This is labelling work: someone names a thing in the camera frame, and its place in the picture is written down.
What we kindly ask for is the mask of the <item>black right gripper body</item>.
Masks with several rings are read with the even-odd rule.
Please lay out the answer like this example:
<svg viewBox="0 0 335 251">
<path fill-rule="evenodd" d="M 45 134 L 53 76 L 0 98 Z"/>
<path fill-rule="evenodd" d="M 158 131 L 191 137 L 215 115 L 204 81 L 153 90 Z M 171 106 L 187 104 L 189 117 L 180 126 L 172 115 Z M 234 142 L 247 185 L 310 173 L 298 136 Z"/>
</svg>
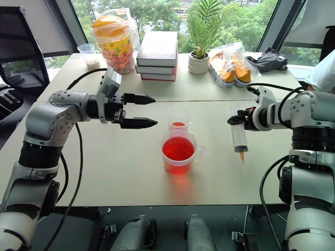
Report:
<svg viewBox="0 0 335 251">
<path fill-rule="evenodd" d="M 256 107 L 250 107 L 245 109 L 248 112 L 248 115 L 245 116 L 245 123 L 244 123 L 244 129 L 248 131 L 258 131 L 256 128 L 254 122 L 253 122 L 253 113 Z"/>
</svg>

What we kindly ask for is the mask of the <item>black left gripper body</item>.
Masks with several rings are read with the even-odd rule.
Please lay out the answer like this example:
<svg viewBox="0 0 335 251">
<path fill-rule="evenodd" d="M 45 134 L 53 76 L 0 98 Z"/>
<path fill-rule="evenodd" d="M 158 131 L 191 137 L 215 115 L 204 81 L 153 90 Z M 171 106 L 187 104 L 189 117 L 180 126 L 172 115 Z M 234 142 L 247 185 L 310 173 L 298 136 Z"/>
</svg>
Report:
<svg viewBox="0 0 335 251">
<path fill-rule="evenodd" d="M 111 123 L 123 124 L 126 118 L 124 109 L 125 94 L 115 95 L 108 99 L 105 105 L 105 118 Z"/>
</svg>

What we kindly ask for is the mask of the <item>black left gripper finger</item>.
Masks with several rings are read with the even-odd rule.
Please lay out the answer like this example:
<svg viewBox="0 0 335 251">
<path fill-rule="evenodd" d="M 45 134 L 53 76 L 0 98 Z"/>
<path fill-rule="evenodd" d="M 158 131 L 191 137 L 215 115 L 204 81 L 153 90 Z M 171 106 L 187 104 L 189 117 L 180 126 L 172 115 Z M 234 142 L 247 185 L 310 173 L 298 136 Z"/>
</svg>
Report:
<svg viewBox="0 0 335 251">
<path fill-rule="evenodd" d="M 124 104 L 132 103 L 136 105 L 147 105 L 156 102 L 156 100 L 148 95 L 138 95 L 138 94 L 123 94 Z"/>
<path fill-rule="evenodd" d="M 155 126 L 158 122 L 149 118 L 136 117 L 122 119 L 119 124 L 122 129 L 144 129 Z"/>
</svg>

